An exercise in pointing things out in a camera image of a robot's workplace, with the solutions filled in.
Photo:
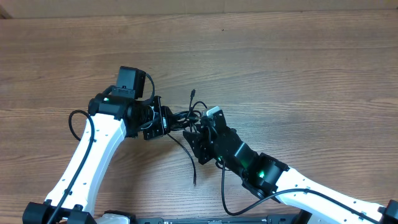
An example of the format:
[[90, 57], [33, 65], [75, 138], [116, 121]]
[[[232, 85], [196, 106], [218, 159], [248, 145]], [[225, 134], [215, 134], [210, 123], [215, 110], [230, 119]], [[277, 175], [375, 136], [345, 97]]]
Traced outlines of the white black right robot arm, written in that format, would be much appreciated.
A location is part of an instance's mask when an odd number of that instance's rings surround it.
[[397, 223], [397, 201], [387, 206], [349, 197], [318, 184], [267, 154], [253, 151], [236, 131], [183, 132], [201, 164], [211, 159], [238, 175], [260, 202], [273, 199], [329, 223]]

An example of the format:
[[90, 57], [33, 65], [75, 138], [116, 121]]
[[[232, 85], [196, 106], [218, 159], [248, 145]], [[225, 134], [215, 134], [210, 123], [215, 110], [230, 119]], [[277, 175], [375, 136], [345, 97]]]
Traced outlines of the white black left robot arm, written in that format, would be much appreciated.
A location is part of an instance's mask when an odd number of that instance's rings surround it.
[[23, 223], [134, 223], [134, 215], [108, 210], [95, 218], [100, 185], [118, 146], [144, 132], [145, 139], [165, 134], [159, 97], [142, 100], [145, 80], [151, 76], [132, 67], [120, 67], [115, 85], [90, 100], [86, 126], [65, 172], [43, 203], [28, 203]]

